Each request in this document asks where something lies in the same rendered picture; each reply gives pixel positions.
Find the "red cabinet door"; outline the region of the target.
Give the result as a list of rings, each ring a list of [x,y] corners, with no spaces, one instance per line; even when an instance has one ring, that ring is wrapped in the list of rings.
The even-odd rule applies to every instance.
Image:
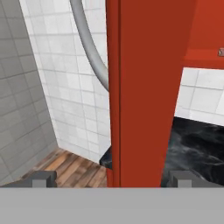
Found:
[[[113,187],[158,187],[197,0],[106,0]]]

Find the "red wall cabinet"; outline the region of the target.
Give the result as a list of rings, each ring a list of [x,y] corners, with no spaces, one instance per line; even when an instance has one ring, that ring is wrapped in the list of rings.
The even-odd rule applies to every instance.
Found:
[[[198,0],[184,66],[224,69],[220,48],[224,48],[224,0]]]

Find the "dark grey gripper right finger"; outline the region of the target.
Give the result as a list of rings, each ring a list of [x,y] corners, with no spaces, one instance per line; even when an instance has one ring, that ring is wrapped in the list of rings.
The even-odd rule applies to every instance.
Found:
[[[221,185],[201,179],[190,171],[171,171],[169,184],[177,188],[221,188]]]

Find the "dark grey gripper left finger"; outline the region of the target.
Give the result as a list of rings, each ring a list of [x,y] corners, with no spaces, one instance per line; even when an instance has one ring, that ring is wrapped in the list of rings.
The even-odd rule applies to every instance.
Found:
[[[16,188],[51,188],[56,187],[56,171],[35,171],[31,176],[18,180],[15,182],[11,182],[9,184],[3,185],[3,187],[16,187]]]

